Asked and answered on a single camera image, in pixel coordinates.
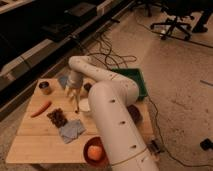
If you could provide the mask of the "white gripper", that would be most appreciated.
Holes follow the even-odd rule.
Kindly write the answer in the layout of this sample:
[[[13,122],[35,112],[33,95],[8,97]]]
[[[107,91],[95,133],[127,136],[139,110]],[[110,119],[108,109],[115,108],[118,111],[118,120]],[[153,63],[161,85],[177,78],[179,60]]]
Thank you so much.
[[[66,96],[72,97],[78,95],[80,93],[82,85],[83,85],[83,74],[71,70],[65,86]]]

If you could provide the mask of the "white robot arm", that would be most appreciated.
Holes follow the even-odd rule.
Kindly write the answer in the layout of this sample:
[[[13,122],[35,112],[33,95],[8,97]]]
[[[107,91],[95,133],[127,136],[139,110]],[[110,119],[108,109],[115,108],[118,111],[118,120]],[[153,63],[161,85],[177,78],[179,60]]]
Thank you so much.
[[[95,81],[88,101],[113,171],[159,171],[127,107],[139,96],[137,83],[119,73],[92,64],[90,56],[72,56],[66,91],[79,89],[83,77]]]

